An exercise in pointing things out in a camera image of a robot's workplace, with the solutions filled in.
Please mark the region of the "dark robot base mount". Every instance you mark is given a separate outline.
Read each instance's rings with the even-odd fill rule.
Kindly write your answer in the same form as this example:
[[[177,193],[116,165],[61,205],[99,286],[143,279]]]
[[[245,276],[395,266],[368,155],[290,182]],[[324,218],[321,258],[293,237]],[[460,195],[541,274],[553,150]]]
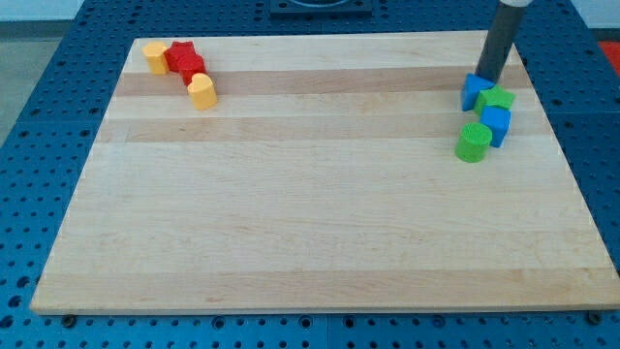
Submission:
[[[371,15],[371,0],[269,0],[271,17]]]

